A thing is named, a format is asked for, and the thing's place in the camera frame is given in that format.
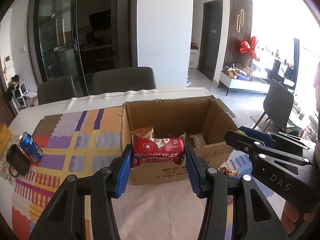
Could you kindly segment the person's hand holding gripper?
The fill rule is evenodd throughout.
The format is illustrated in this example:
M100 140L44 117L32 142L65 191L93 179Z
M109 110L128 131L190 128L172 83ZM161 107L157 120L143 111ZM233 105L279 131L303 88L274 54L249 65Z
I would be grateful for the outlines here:
M293 232L296 227L296 222L299 219L300 213L296 207L290 204L288 201L285 202L284 208L281 214L280 222L287 234Z

